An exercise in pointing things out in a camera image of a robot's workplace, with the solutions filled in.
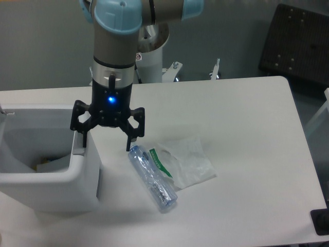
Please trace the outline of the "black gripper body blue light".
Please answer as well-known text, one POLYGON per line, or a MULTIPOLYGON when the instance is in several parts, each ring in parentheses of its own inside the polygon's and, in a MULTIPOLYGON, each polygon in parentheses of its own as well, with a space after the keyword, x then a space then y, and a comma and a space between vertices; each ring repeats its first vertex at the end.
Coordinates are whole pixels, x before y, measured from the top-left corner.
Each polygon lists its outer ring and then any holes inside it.
POLYGON ((92 120, 104 127, 126 126, 130 118, 132 85, 109 89, 93 81, 89 113, 92 120))

